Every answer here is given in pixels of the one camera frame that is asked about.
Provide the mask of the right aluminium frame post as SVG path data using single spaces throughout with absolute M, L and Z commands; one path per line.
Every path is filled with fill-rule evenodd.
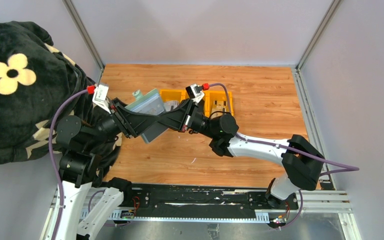
M 298 63 L 295 66 L 295 69 L 299 72 L 308 61 L 311 53 L 313 52 L 314 48 L 318 44 L 320 38 L 322 37 L 322 34 L 324 33 L 325 29 L 327 28 L 328 24 L 334 17 L 338 7 L 341 5 L 343 1 L 342 0 L 332 0 L 326 13 L 324 14 L 321 22 L 319 23 L 318 27 L 316 28 L 313 36 L 311 37 L 311 40 L 309 41 L 307 47 L 305 48 L 302 56 L 300 57 Z

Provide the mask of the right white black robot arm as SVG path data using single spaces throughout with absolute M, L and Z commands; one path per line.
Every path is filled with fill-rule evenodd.
M 273 208 L 299 190 L 314 191 L 317 188 L 324 157 L 301 135 L 294 134 L 290 139 L 244 135 L 239 133 L 239 126 L 231 113 L 207 117 L 190 99 L 160 113 L 159 123 L 172 130 L 189 130 L 190 134 L 210 138 L 209 146 L 218 156 L 250 157 L 282 166 L 285 173 L 269 183 L 264 196 Z

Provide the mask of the green card holder wallet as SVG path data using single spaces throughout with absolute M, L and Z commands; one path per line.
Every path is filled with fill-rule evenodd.
M 159 115 L 166 112 L 163 99 L 158 89 L 154 88 L 146 94 L 143 94 L 141 90 L 138 89 L 134 91 L 132 95 L 135 101 L 126 106 L 128 110 L 148 115 Z M 167 130 L 168 128 L 166 126 L 155 123 L 140 136 L 146 144 L 149 144 Z

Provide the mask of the black floral blanket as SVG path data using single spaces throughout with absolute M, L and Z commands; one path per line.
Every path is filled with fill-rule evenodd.
M 65 150 L 51 129 L 57 109 L 95 82 L 31 21 L 0 23 L 0 165 Z

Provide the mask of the beige cards in right bin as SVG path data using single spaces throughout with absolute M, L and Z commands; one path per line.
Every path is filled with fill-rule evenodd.
M 214 101 L 211 107 L 211 114 L 214 114 L 215 116 L 221 115 L 223 112 L 230 112 L 229 107 L 226 101 Z

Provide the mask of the right yellow bin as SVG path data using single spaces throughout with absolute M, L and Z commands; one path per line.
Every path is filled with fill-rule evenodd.
M 211 117 L 218 117 L 221 115 L 220 112 L 230 112 L 232 115 L 234 115 L 234 109 L 233 109 L 233 96 L 232 92 L 228 92 L 228 98 L 226 97 L 226 93 L 224 91 L 215 91 L 215 90 L 208 90 L 205 93 L 204 97 L 204 114 L 206 117 L 210 117 L 210 114 L 214 113 Z

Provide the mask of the middle yellow bin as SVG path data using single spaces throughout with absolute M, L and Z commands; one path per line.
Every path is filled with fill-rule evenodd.
M 187 94 L 187 91 L 186 90 L 183 90 L 182 91 L 182 94 L 181 94 L 181 99 L 180 99 L 180 102 L 182 102 L 183 100 L 186 100 L 189 98 L 189 95 Z M 202 112 L 204 113 L 204 115 L 206 117 L 209 117 L 210 116 L 210 109 L 209 109 L 209 104 L 210 104 L 210 94 L 209 93 L 205 93 L 204 97 L 203 97 L 203 110 Z

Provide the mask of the aluminium frame post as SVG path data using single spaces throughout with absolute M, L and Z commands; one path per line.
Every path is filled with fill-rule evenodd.
M 305 48 L 302 56 L 300 57 L 298 63 L 295 66 L 295 69 L 299 72 L 308 61 L 311 53 L 313 52 L 314 48 L 318 44 L 320 38 L 322 37 L 322 34 L 324 33 L 325 29 L 327 28 L 328 24 L 334 17 L 338 7 L 341 5 L 343 1 L 342 0 L 332 0 L 326 13 L 324 14 L 321 22 L 319 23 L 318 27 L 316 28 L 313 36 L 311 37 L 311 40 L 309 41 L 307 47 Z
M 87 28 L 85 24 L 82 21 L 82 18 L 77 11 L 77 8 L 72 0 L 62 0 L 68 14 L 70 15 L 74 25 L 76 26 L 80 36 L 82 37 L 86 47 L 88 48 L 92 58 L 94 59 L 95 63 L 98 65 L 101 72 L 105 69 L 105 64 L 96 48 L 96 46 L 93 43 L 93 40 L 91 36 L 89 35 Z

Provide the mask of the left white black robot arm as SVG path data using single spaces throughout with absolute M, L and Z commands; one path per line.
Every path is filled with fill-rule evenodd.
M 66 149 L 59 164 L 54 164 L 57 177 L 57 205 L 49 238 L 52 240 L 93 240 L 120 205 L 132 207 L 121 217 L 131 222 L 142 206 L 132 183 L 122 178 L 102 182 L 96 174 L 102 157 L 91 150 L 91 144 L 114 141 L 119 133 L 136 137 L 160 122 L 160 116 L 136 113 L 115 101 L 109 116 L 96 126 L 87 126 L 74 115 L 58 119 L 62 111 L 78 96 L 65 100 L 51 120 L 50 135 Z

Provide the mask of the left aluminium frame post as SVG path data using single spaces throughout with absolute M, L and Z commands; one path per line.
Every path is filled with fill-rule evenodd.
M 68 14 L 70 15 L 74 25 L 76 26 L 80 36 L 82 37 L 86 47 L 88 48 L 92 58 L 94 59 L 95 63 L 98 65 L 101 72 L 105 69 L 105 64 L 96 48 L 96 46 L 93 43 L 93 40 L 91 36 L 89 35 L 87 28 L 85 24 L 82 21 L 82 18 L 77 11 L 77 8 L 72 0 L 62 0 Z

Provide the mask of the silver cards in left bin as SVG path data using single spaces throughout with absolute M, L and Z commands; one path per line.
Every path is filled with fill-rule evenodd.
M 180 102 L 178 100 L 169 100 L 163 103 L 164 110 L 170 112 L 176 109 L 179 106 Z

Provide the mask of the yellow bin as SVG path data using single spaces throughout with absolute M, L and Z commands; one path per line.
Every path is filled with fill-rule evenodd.
M 230 112 L 232 115 L 234 115 L 234 109 L 233 109 L 233 96 L 232 92 L 228 92 L 228 98 L 226 97 L 226 93 L 224 91 L 215 91 L 215 90 L 208 90 L 205 93 L 204 97 L 204 114 L 206 117 L 210 117 L 210 114 L 214 113 L 211 117 L 218 117 L 221 115 L 220 112 Z
M 180 102 L 182 102 L 183 100 L 186 100 L 189 98 L 189 95 L 187 94 L 187 91 L 186 90 L 183 90 L 182 91 L 182 94 L 181 94 L 181 99 L 180 99 Z M 203 110 L 202 112 L 204 113 L 204 115 L 206 117 L 209 117 L 210 116 L 210 109 L 209 109 L 209 104 L 210 104 L 210 94 L 209 93 L 205 93 L 204 97 L 203 97 Z
M 163 103 L 167 101 L 179 101 L 179 104 L 180 104 L 182 91 L 183 90 L 179 90 L 179 89 L 160 89 L 159 94 L 161 96 Z

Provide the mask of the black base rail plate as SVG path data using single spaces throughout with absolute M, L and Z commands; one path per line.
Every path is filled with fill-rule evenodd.
M 265 188 L 134 183 L 131 198 L 119 208 L 135 207 L 137 220 L 255 221 L 257 210 L 285 213 L 298 210 L 299 204 L 295 193 L 281 202 L 268 200 Z

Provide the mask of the left yellow bin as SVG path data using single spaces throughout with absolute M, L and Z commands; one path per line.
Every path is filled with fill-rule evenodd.
M 183 90 L 179 90 L 179 89 L 160 89 L 159 94 L 161 96 L 163 103 L 167 101 L 179 101 L 179 104 L 180 104 L 182 91 Z

